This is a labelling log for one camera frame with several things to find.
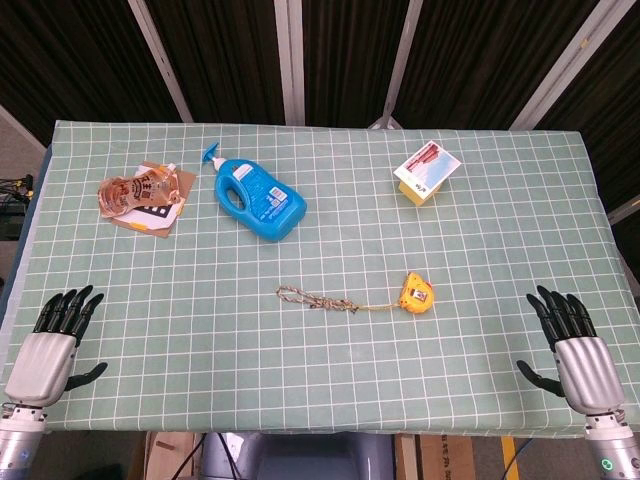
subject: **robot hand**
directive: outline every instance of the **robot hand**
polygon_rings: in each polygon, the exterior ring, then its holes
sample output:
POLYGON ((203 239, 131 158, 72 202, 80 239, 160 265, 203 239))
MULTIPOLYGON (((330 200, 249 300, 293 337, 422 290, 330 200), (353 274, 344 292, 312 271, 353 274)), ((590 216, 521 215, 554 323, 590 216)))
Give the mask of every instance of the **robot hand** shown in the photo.
POLYGON ((91 383, 107 368, 99 363, 88 373, 69 376, 91 315, 104 298, 98 294, 84 305, 92 290, 88 285, 80 292, 53 296, 18 352, 5 387, 12 403, 3 405, 0 419, 2 479, 26 478, 46 426, 43 408, 56 403, 65 391, 91 383))
POLYGON ((606 343, 575 296, 541 286, 538 293, 545 303, 530 294, 527 300, 540 319, 560 381, 538 375, 522 360, 518 368, 536 387, 566 398, 573 410, 586 415, 585 438, 602 478, 640 479, 640 448, 624 422, 624 392, 606 343))

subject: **blue plastic bottle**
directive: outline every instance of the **blue plastic bottle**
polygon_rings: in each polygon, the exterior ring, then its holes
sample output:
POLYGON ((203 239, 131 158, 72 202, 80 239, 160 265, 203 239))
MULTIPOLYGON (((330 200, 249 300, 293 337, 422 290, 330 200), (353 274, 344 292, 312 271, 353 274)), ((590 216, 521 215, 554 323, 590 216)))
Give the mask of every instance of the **blue plastic bottle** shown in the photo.
POLYGON ((283 239, 304 217, 307 202, 255 162, 214 157, 217 147, 209 147, 202 161, 213 161, 218 171, 215 195, 222 208, 256 235, 271 242, 283 239), (229 199, 229 190, 240 197, 242 208, 229 199))

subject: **bottle label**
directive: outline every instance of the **bottle label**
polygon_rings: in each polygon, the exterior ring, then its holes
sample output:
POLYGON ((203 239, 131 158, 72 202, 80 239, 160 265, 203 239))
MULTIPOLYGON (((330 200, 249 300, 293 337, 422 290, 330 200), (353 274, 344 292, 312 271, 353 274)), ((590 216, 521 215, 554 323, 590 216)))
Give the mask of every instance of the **bottle label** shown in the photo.
POLYGON ((289 204, 287 194, 273 185, 271 177, 255 170, 251 165, 241 165, 233 175, 247 189, 251 213, 259 221, 273 223, 289 204))

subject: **green tablecloth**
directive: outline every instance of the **green tablecloth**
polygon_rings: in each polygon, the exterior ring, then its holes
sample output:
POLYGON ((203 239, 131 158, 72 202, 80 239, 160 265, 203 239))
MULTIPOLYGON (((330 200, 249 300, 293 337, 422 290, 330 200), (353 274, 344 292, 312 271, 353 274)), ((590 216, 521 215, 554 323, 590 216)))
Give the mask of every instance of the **green tablecloth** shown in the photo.
POLYGON ((75 372, 109 368, 48 409, 53 428, 576 435, 583 417, 515 369, 555 376, 524 298, 536 284, 588 306, 639 424, 638 314, 577 133, 60 122, 38 206, 3 381, 46 299, 88 283, 106 295, 75 372), (428 140, 462 166, 415 208, 393 170, 428 140), (213 142, 307 200, 283 241, 219 208, 201 164, 213 142), (98 213, 100 181, 144 160, 198 176, 168 239, 98 213), (408 271, 435 287, 426 314, 274 295, 291 284, 385 303, 408 271))

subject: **small box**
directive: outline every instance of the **small box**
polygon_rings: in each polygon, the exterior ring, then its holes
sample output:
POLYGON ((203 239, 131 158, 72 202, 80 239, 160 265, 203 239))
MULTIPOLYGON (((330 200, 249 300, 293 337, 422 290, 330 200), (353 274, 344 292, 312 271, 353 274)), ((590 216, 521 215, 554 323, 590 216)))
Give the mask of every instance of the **small box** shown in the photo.
POLYGON ((431 141, 400 165, 394 175, 400 179, 400 191, 420 206, 459 166, 457 158, 431 141))

